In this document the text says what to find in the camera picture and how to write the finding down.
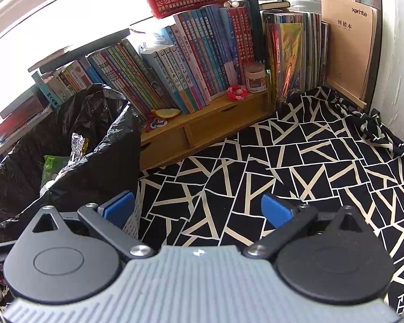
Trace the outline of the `black white geometric tablecloth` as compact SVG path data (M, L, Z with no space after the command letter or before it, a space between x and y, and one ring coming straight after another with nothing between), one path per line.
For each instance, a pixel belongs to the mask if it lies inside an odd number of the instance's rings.
M404 313L404 142L327 87L183 160L140 174L139 238L163 245L249 246L273 225L271 193L321 212L358 209L394 263L385 301Z

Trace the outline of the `row of blue books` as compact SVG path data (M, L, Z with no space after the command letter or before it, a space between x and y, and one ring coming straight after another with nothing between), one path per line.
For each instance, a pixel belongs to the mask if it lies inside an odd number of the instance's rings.
M180 12L139 54L183 114L246 88L244 67L261 61L262 25L255 0Z

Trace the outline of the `black trash bag bin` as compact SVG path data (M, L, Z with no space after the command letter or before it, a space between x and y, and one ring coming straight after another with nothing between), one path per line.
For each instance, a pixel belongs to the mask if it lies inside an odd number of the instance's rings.
M71 137L87 154L40 194L44 158L69 157ZM137 193L141 124L120 93L96 84L74 95L22 137L0 164L0 243L17 239L36 212L52 205L73 212L128 190Z

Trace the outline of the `stacked books at left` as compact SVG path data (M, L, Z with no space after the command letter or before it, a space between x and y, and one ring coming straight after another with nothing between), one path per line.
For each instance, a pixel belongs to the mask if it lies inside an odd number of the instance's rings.
M0 164L14 144L52 109L41 89L34 84L0 112Z

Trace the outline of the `brown kraft sketchbook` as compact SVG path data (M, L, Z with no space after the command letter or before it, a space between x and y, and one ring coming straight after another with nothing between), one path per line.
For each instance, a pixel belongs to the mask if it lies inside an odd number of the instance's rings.
M325 82L363 109L377 9L351 0L321 0L321 12L329 25Z

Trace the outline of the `colourful picture books stack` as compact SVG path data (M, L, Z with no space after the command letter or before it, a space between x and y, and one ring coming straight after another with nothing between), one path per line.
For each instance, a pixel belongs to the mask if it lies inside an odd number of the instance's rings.
M329 24L320 13L268 9L261 13L266 38L266 64L276 103L325 82Z

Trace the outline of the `dark flat book on top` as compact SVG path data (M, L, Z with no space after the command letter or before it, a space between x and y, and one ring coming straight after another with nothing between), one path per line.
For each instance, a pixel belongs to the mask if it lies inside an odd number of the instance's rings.
M116 31L113 34L106 35L80 47L67 50L63 54L54 56L48 61L41 61L39 66L37 64L33 65L27 71L34 72L35 70L39 70L41 74L53 72L54 70L81 58L82 56L86 56L94 51L98 51L102 48L116 44L129 35L129 28Z

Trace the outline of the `silver foil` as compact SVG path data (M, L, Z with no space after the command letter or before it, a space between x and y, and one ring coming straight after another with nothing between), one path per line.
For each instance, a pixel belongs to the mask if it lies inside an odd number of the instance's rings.
M88 149L89 139L84 138L82 135L72 133L71 137L71 159L79 160L86 153Z

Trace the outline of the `row of leaning books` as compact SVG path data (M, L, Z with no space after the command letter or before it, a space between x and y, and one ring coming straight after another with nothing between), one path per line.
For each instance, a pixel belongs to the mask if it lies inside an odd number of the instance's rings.
M49 71L39 67L31 77L54 106L94 84L104 84L120 92L143 120L150 112L173 107L171 96L126 38Z

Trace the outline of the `red flower ornament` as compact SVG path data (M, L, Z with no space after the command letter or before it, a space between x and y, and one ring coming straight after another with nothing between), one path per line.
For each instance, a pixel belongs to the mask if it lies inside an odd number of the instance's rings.
M248 96L248 90L242 85L230 86L226 91L231 101L243 101Z

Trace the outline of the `green plastic wrapper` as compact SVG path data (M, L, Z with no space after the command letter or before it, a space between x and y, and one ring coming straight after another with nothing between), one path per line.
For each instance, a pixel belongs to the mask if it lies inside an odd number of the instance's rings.
M69 157L45 155L41 187L44 187L47 182L54 180L59 172L67 166L68 161Z

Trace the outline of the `wooden desk shelf organizer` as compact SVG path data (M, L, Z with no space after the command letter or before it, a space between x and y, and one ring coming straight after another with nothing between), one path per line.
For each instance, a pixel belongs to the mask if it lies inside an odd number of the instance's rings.
M205 149L270 115L267 92L251 93L243 101L227 95L192 114L180 114L141 135L142 170L167 166Z

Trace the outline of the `yellow lemon slice ornament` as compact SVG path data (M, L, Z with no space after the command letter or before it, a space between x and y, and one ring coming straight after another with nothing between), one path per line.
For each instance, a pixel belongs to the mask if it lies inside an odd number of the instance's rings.
M180 115L182 111L180 109L170 108L170 109L157 109L154 111L156 117L162 120L171 119Z

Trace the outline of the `small white lidded jar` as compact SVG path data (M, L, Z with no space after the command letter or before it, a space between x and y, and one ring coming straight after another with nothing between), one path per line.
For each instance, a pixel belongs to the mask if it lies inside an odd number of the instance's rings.
M261 93L267 89L266 70L261 62L252 62L244 67L246 89L251 93Z

